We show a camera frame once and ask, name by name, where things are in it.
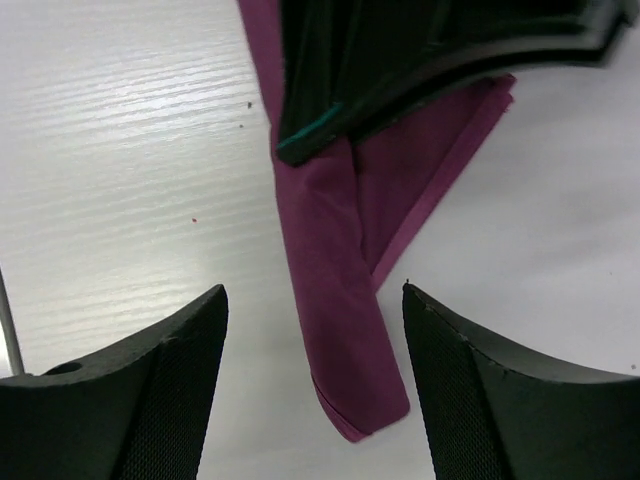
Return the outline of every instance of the black object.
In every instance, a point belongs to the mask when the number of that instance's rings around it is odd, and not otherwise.
[[[538,353],[409,284],[403,309],[438,480],[640,479],[640,378]]]
[[[600,65],[637,0],[281,0],[278,153],[301,165],[445,91],[542,64]]]
[[[0,380],[0,478],[194,480],[227,316],[218,286],[43,376]]]

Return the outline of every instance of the table surface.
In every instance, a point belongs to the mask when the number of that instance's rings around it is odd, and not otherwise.
[[[413,412],[350,445],[309,379],[233,0],[0,8],[0,261],[26,367],[103,347],[224,282],[200,478],[433,479],[402,333],[407,278],[540,351],[640,372],[640,32],[608,70],[519,75],[516,103],[379,294]]]

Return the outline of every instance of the metal rod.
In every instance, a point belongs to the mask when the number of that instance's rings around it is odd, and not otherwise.
[[[24,373],[18,335],[13,324],[9,296],[0,269],[0,378]]]

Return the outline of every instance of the purple fabric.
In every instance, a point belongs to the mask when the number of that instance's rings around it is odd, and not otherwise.
[[[511,102],[513,79],[480,81],[358,147],[340,138],[292,168],[275,152],[278,0],[238,3],[272,125],[276,198],[311,375],[327,416],[356,442],[409,411],[376,291]]]

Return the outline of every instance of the teal edge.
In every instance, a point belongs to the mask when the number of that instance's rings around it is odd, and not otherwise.
[[[315,122],[310,123],[306,127],[298,130],[298,132],[294,133],[290,137],[287,137],[284,140],[282,140],[278,144],[278,148],[286,147],[290,143],[293,143],[296,140],[300,140],[302,137],[305,137],[309,133],[311,133],[314,130],[316,130],[317,128],[320,128],[322,125],[324,125],[329,120],[331,120],[336,115],[336,113],[338,113],[340,111],[340,109],[342,108],[342,105],[343,105],[342,103],[337,103],[336,105],[331,107],[330,110],[327,110],[325,113],[323,113],[322,116],[320,118],[318,118]]]

